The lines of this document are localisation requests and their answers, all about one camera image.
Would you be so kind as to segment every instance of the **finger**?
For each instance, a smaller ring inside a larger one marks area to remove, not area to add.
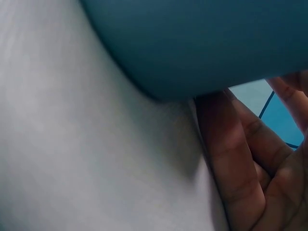
[[[256,162],[254,162],[254,164],[262,191],[265,192],[268,185],[270,184],[271,177],[260,165],[258,165]]]
[[[279,77],[269,79],[267,82],[285,104],[299,129],[304,133],[308,128],[308,98],[303,92],[290,87]]]
[[[282,79],[292,88],[308,95],[308,70],[287,74]]]
[[[242,122],[254,160],[273,177],[293,150],[261,119],[250,111],[233,93],[225,90]]]
[[[261,216],[265,198],[240,119],[223,92],[198,98],[196,109],[231,226],[248,230]]]

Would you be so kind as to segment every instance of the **teal object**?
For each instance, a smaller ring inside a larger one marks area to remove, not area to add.
[[[140,89],[185,100],[308,65],[306,0],[82,0]]]

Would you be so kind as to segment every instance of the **skin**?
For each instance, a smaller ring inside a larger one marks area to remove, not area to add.
[[[268,83],[303,132],[300,147],[292,150],[225,90],[196,99],[207,159],[231,230],[307,231],[308,72]]]

